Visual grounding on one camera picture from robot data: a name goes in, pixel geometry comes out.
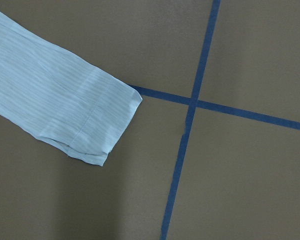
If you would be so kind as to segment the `light blue striped shirt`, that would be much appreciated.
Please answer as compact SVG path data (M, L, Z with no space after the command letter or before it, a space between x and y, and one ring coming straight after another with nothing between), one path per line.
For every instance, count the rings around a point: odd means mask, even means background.
M142 102L132 87L0 12L0 115L102 166Z

